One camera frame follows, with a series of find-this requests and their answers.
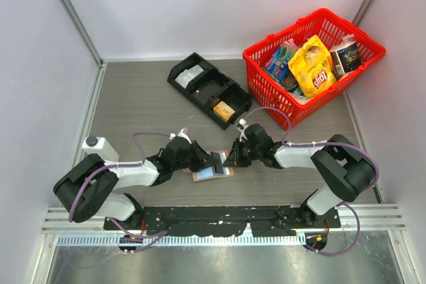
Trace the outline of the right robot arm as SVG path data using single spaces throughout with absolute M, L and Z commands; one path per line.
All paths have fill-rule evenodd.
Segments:
M 268 168 L 311 168 L 319 172 L 325 185 L 300 206 L 300 218 L 308 227 L 318 226 L 329 210 L 355 201 L 378 180 L 375 161 L 341 134 L 321 142 L 294 144 L 273 141 L 259 124 L 240 125 L 239 130 L 241 135 L 234 140 L 225 167 L 248 167 L 258 160 Z

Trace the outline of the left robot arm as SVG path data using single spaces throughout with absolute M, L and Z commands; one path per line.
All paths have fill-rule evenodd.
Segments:
M 157 154 L 139 162 L 114 162 L 89 154 L 54 185 L 53 193 L 71 222 L 101 216 L 126 229 L 136 229 L 144 218 L 142 206 L 130 194 L 116 194 L 115 190 L 158 186 L 177 171 L 198 172 L 218 163 L 197 141 L 176 136 Z

